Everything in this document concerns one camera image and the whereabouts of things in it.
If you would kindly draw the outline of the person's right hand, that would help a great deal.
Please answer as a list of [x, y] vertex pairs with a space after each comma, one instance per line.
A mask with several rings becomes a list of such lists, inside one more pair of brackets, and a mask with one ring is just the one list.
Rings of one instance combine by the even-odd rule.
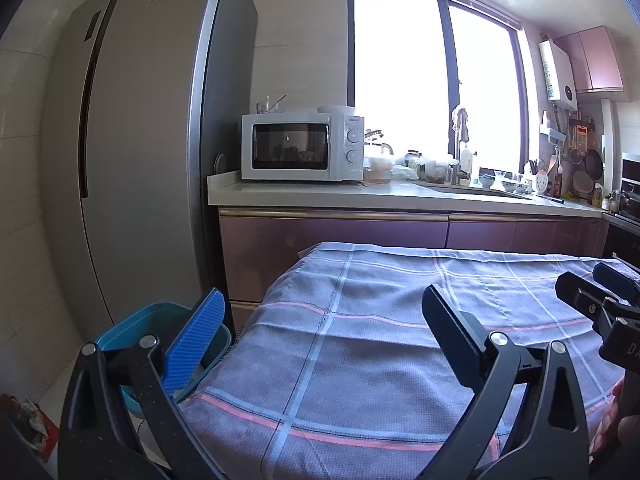
[[639, 425], [638, 415], [620, 416], [620, 397], [625, 387], [625, 378], [620, 378], [612, 390], [612, 399], [604, 411], [600, 424], [594, 434], [589, 448], [591, 457], [598, 456], [602, 450], [616, 437], [624, 442]]

